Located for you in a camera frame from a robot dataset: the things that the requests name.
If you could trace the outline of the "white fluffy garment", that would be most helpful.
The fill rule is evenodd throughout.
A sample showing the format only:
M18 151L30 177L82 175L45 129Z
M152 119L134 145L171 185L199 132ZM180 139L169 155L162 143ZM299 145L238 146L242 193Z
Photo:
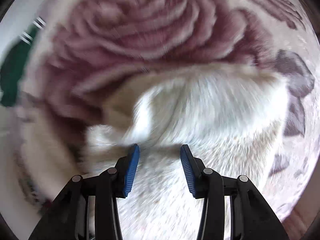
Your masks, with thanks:
M98 173L138 144L132 191L118 202L123 238L195 239L202 200L188 190L181 145L222 176L244 174L263 189L288 103L284 76L246 65L140 75L104 102L104 122L86 133L84 165Z

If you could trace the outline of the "floral fleece blanket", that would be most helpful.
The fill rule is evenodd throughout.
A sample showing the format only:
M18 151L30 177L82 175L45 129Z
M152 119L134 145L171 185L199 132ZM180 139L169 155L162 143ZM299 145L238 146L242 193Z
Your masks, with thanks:
M281 220L311 173L319 42L298 0L53 0L21 84L19 182L37 209L86 170L88 128L135 77L237 64L287 79L282 142L260 189Z

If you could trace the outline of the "dark green striped garment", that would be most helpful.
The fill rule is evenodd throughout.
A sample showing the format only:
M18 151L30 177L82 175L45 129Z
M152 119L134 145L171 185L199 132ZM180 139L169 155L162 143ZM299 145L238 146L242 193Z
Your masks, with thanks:
M24 73L29 51L39 30L46 26L46 22L37 17L28 29L20 34L14 45L9 49L1 65L1 105L12 107L18 97L18 83Z

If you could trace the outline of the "white cabinet with patterned strip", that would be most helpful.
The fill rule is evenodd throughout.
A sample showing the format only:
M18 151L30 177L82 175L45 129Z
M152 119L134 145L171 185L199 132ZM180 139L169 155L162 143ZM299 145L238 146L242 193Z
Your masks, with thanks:
M48 0L14 0L1 20L1 59Z

